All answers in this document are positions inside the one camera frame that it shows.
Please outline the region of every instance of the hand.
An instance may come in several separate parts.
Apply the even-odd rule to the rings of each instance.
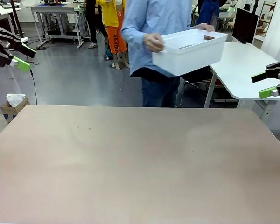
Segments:
[[[207,30],[209,32],[215,31],[215,28],[213,26],[208,25],[206,23],[198,24],[198,25],[194,26],[194,29]]]
[[[143,38],[143,43],[152,52],[160,52],[165,48],[164,41],[161,35],[158,33],[145,34]]]

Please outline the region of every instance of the man's right hand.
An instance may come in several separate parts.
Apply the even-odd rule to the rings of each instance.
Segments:
[[[164,41],[158,33],[145,34],[143,42],[152,52],[160,52],[165,48]]]

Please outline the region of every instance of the black monitor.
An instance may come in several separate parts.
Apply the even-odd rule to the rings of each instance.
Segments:
[[[246,10],[237,9],[232,36],[241,43],[252,43],[258,16]]]

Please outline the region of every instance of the man's left hand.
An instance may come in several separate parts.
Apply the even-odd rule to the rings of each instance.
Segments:
[[[213,26],[208,25],[206,23],[198,24],[198,25],[194,26],[194,29],[207,30],[209,32],[215,31],[215,28]]]

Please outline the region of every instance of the yellow hoodie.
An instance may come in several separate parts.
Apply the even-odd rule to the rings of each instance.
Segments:
[[[118,27],[115,0],[110,3],[106,3],[106,0],[97,0],[97,3],[102,6],[103,23],[109,27]],[[124,10],[126,10],[126,0],[122,0],[122,3]]]

